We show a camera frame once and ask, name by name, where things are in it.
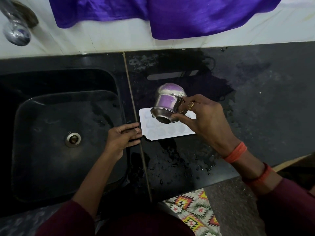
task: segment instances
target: drain strainer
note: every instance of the drain strainer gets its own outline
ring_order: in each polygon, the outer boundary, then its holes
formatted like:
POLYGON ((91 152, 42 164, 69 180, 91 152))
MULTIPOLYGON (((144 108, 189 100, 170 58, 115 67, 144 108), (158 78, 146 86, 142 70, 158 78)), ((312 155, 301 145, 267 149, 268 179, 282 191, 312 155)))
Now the drain strainer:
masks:
POLYGON ((70 133, 65 139, 67 147, 77 147, 81 142, 81 136, 77 132, 70 133))

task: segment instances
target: white ice tray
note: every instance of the white ice tray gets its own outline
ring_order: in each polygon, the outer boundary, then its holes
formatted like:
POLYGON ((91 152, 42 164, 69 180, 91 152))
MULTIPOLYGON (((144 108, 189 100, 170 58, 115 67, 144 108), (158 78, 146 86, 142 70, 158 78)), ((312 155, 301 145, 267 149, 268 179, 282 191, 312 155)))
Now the white ice tray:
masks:
MULTIPOLYGON (((153 141, 195 134, 189 127, 179 121, 169 124, 159 122, 152 117, 150 110, 151 108, 142 108, 139 110, 142 134, 147 139, 153 141)), ((196 119, 196 114, 192 111, 187 111, 186 116, 196 119)))

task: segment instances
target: kitchen sink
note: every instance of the kitchen sink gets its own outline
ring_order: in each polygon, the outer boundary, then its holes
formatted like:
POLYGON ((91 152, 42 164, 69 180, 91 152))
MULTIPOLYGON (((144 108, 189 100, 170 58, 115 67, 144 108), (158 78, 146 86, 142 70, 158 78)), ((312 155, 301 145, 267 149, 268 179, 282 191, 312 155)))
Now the kitchen sink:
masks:
MULTIPOLYGON (((115 79, 99 69, 1 75, 0 99, 2 166, 11 166, 2 175, 11 175, 21 202, 73 194, 102 153, 108 130, 125 123, 115 79)), ((123 179, 127 165, 124 152, 108 184, 123 179)))

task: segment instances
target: patterned mat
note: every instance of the patterned mat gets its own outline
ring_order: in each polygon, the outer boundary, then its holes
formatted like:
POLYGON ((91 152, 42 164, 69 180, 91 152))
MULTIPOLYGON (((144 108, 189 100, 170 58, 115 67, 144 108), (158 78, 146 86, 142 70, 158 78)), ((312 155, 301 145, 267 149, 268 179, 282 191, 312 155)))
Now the patterned mat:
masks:
POLYGON ((221 236, 220 226, 203 189, 164 201, 196 236, 221 236))

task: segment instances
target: gold ring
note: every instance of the gold ring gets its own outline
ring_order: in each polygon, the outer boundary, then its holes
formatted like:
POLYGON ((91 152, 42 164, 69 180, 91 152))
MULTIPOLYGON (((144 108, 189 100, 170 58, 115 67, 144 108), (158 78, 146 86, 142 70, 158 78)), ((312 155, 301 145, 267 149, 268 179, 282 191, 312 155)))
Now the gold ring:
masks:
POLYGON ((191 111, 191 108, 194 106, 194 102, 190 102, 189 104, 188 104, 188 109, 191 111))

